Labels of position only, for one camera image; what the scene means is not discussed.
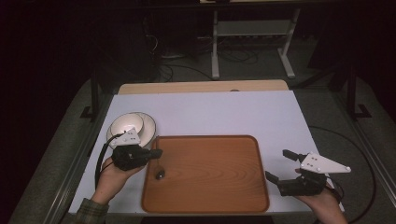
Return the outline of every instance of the table surface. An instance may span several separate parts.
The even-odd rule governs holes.
[[[280,179],[296,178],[298,175],[294,169],[299,167],[299,163],[284,158],[282,150],[289,149],[302,154],[310,151],[318,153],[318,150],[293,91],[285,90],[285,85],[280,85],[283,87],[274,91],[275,85],[282,82],[225,81],[131,84],[121,87],[120,94],[114,96],[108,109],[69,212],[76,213],[83,198],[91,198],[94,192],[95,165],[106,141],[108,127],[118,116],[131,112],[151,115],[157,124],[156,135],[161,136],[251,135],[258,141],[264,170]],[[249,85],[252,86],[252,91],[248,89]],[[134,92],[134,87],[138,89],[149,86],[153,87],[150,93]],[[195,92],[186,92],[188,88],[183,86],[191,87]],[[126,89],[134,94],[125,94]],[[128,180],[123,190],[110,202],[109,213],[156,215],[146,213],[141,206],[146,171],[145,168]],[[293,197],[280,196],[274,184],[267,182],[267,187],[270,206],[266,215],[310,211],[305,204]]]

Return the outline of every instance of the hand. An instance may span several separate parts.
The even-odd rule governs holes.
[[[112,162],[113,160],[110,157],[107,158],[102,165],[102,173],[99,177],[98,186],[91,197],[91,200],[96,203],[108,204],[110,200],[121,191],[128,178],[142,170],[144,167],[142,166],[129,171],[122,171]]]
[[[320,194],[314,196],[295,197],[303,203],[306,203],[322,223],[347,223],[347,219],[344,217],[337,200],[328,189],[324,189]]]

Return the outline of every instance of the wooden tray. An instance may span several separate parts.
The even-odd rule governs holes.
[[[149,213],[264,213],[269,206],[257,140],[249,135],[159,136],[159,164],[148,164],[142,207]]]

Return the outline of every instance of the white paper surface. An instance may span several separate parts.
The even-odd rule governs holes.
[[[279,179],[296,178],[299,162],[282,155],[283,149],[306,154],[318,153],[304,116],[292,91],[230,91],[205,93],[161,93],[116,95],[78,186],[70,213],[76,213],[83,198],[94,192],[94,170],[106,131],[114,119],[131,112],[152,116],[156,135],[249,134],[254,136],[262,156],[264,170]],[[105,158],[111,156],[111,148]],[[132,176],[123,190],[110,202],[109,213],[144,215],[141,197],[146,169]],[[303,212],[310,209],[293,197],[282,197],[267,181],[270,207],[268,214]]]

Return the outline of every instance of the sleeve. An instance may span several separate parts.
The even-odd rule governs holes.
[[[106,215],[108,211],[108,204],[102,205],[91,201],[89,199],[84,199],[79,207],[75,224],[102,224],[105,223]]]

